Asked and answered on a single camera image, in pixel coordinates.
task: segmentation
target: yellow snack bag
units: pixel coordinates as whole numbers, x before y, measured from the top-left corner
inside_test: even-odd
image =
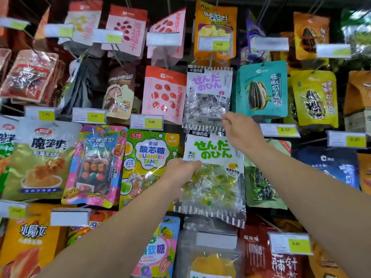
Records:
[[[236,55],[237,8],[196,2],[194,57],[228,60]]]
[[[9,220],[0,251],[0,277],[34,276],[66,246],[67,227],[50,226],[50,213],[57,206],[62,205],[30,204],[28,213],[33,216]]]
[[[300,126],[337,128],[338,102],[335,74],[330,71],[292,71],[292,88]]]
[[[310,255],[308,258],[315,278],[348,278],[313,237],[311,237],[311,242],[313,256]]]
[[[294,12],[295,53],[298,60],[317,58],[317,44],[330,42],[329,24],[328,17]],[[324,60],[324,65],[327,65],[328,58]]]

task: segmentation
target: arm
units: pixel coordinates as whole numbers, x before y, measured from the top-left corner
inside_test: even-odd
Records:
[[[130,277],[170,204],[201,162],[168,162],[163,176],[93,232],[64,249],[38,278]]]
[[[228,112],[230,143],[262,171],[305,229],[352,278],[369,275],[371,197],[265,142],[252,118]]]

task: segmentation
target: pink snack bag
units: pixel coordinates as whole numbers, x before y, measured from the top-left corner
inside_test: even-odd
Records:
[[[164,47],[148,46],[147,58],[151,58],[151,65],[155,65],[157,60],[164,60],[165,53],[167,53],[168,65],[175,65],[180,59],[183,58],[184,50],[184,33],[186,24],[186,9],[183,8],[168,17],[160,20],[151,26],[150,32],[158,33],[173,33],[179,32],[182,36],[181,46]]]
[[[137,57],[141,56],[146,35],[147,14],[148,12],[144,9],[111,5],[106,29],[123,31],[123,43],[117,45],[119,51]],[[112,46],[102,44],[102,50],[112,50]]]
[[[84,125],[62,197],[62,204],[111,208],[119,189],[127,127]]]
[[[163,115],[181,125],[186,93],[186,74],[147,65],[142,114]]]

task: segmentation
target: price label holder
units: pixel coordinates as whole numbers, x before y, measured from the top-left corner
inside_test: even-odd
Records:
[[[53,107],[26,106],[25,117],[40,121],[55,121],[55,109]]]
[[[121,45],[123,43],[123,31],[93,29],[92,41],[94,43]]]
[[[24,30],[30,24],[31,23],[29,21],[20,20],[17,18],[11,18],[11,17],[0,18],[0,26],[10,28],[10,29]]]
[[[351,58],[349,44],[317,44],[317,58]]]
[[[72,122],[87,124],[106,124],[107,111],[94,108],[72,108]]]
[[[182,35],[179,32],[159,33],[148,32],[146,38],[147,46],[174,46],[182,45]]]
[[[272,253],[313,255],[311,239],[307,233],[268,232]]]
[[[0,200],[0,216],[24,219],[27,217],[27,206],[28,204],[25,202]]]
[[[198,39],[199,51],[229,51],[230,37],[200,37]]]
[[[198,231],[196,234],[196,246],[235,249],[237,246],[237,235]]]
[[[91,209],[54,208],[50,215],[50,226],[89,226]]]
[[[257,51],[288,51],[289,38],[256,37],[251,41],[251,48]]]
[[[327,131],[327,146],[365,149],[367,148],[367,137],[365,133]]]
[[[132,114],[130,115],[130,128],[163,131],[164,117],[162,115]]]
[[[295,137],[300,138],[295,124],[259,124],[263,135],[266,137]]]
[[[73,38],[72,24],[45,24],[44,34],[46,38]]]

